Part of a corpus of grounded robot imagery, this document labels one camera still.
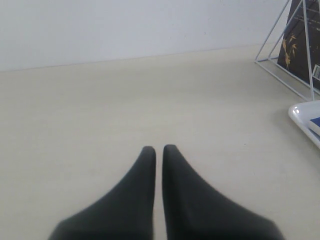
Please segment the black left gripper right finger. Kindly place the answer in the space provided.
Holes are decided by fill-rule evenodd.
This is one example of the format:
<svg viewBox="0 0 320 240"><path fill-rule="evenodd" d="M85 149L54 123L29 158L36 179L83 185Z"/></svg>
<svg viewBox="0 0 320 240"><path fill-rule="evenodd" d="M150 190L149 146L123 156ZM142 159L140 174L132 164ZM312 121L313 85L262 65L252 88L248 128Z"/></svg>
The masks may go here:
<svg viewBox="0 0 320 240"><path fill-rule="evenodd" d="M162 157L162 200L169 240L282 240L276 224L208 184L179 149Z"/></svg>

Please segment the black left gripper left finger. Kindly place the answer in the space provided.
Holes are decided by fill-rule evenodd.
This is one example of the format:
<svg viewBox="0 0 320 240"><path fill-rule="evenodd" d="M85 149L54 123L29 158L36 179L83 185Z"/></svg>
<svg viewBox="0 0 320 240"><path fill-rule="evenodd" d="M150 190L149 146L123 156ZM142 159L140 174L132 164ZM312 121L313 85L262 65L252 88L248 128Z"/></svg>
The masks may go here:
<svg viewBox="0 0 320 240"><path fill-rule="evenodd" d="M156 152L142 148L121 181L97 202L61 221L51 240L152 240Z"/></svg>

